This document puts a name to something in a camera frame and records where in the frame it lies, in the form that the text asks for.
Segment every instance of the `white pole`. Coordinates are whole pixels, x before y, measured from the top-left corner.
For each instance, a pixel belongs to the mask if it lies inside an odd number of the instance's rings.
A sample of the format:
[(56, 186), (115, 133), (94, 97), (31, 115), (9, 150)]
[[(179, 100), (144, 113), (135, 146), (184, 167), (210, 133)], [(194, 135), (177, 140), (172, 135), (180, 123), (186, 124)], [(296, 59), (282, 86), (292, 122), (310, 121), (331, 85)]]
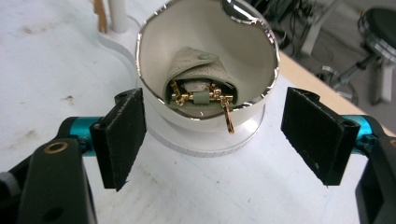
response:
[(125, 33), (128, 30), (125, 0), (108, 0), (108, 7), (110, 9), (111, 29), (118, 34)]

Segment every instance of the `white table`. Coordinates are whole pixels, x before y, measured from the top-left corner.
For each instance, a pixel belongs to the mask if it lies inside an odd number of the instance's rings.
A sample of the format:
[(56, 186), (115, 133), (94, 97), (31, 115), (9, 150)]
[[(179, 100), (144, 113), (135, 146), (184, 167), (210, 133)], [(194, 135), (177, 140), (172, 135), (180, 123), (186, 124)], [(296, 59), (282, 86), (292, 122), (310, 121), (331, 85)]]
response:
[[(163, 0), (127, 1), (142, 21)], [(0, 3), (0, 171), (57, 133), (72, 116), (103, 116), (135, 84), (134, 66), (98, 41), (90, 1)], [(366, 163), (350, 157), (340, 187), (325, 187), (280, 131), (288, 86), (323, 94), (339, 113), (358, 113), (282, 55), (281, 76), (261, 130), (233, 154), (194, 158), (149, 133), (129, 182), (103, 189), (95, 158), (84, 162), (100, 223), (359, 223), (354, 190)]]

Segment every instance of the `floor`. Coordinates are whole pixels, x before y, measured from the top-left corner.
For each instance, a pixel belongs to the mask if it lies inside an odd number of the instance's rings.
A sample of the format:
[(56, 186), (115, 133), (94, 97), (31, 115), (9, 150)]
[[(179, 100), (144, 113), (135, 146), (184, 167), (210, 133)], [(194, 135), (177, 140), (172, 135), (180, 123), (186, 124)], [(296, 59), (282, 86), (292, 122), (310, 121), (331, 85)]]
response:
[[(307, 32), (305, 21), (299, 19), (298, 16), (294, 18), (291, 15), (286, 16), (280, 26), (287, 31), (288, 37), (292, 39), (292, 44), (282, 50), (313, 74), (321, 72), (323, 65), (330, 66), (338, 72), (345, 71), (368, 55), (361, 47), (362, 38), (357, 26), (359, 12), (355, 10), (354, 13), (351, 13), (350, 11), (353, 10), (336, 10), (324, 22), (310, 57), (303, 57), (299, 54), (299, 48), (303, 44), (304, 35)], [(350, 84), (356, 90), (357, 95), (358, 102), (355, 103), (362, 111), (396, 133), (396, 122), (394, 121), (396, 114), (395, 72), (392, 80), (392, 102), (373, 105), (375, 76), (378, 69), (378, 63), (372, 63), (365, 71), (351, 79)], [(349, 95), (352, 90), (343, 88), (343, 93)]]

